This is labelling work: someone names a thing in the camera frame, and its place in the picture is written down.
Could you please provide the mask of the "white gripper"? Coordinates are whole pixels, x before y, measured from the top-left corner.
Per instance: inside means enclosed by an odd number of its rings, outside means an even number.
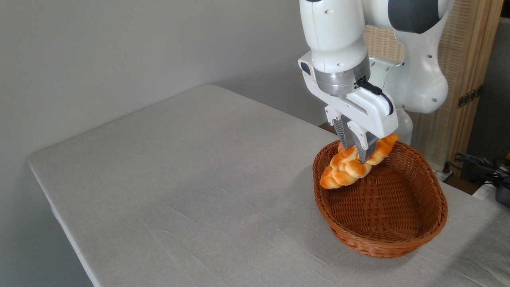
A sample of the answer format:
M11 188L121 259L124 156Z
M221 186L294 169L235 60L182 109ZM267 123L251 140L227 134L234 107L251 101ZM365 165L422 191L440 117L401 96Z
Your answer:
M310 93L328 105L325 107L328 123L335 129L343 148L355 145L360 161L365 163L374 155L379 138L388 136L398 127L393 101L363 87L332 96L316 83L311 52L300 57L298 64Z

